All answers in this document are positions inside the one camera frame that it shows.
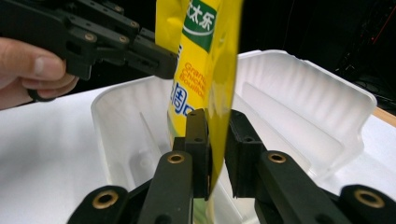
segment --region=finger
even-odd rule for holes
[[[5,88],[0,90],[0,110],[22,105],[32,101],[27,90],[22,86],[19,79],[15,79]]]
[[[54,90],[37,90],[38,95],[42,98],[49,99],[49,98],[56,98],[58,96],[62,96],[73,90],[78,83],[78,77],[74,77],[73,80],[59,89]]]
[[[64,75],[65,64],[47,50],[0,37],[0,73],[14,77],[56,80]]]
[[[64,75],[61,79],[59,80],[54,80],[54,81],[43,81],[43,80],[34,80],[30,78],[23,78],[22,79],[22,85],[26,89],[32,89],[32,90],[54,90],[54,89],[60,89],[61,87],[64,87],[68,85],[70,82],[74,80],[74,76],[66,74]]]
[[[15,77],[10,77],[9,75],[2,74],[0,72],[0,89],[8,86],[11,82],[15,81]]]

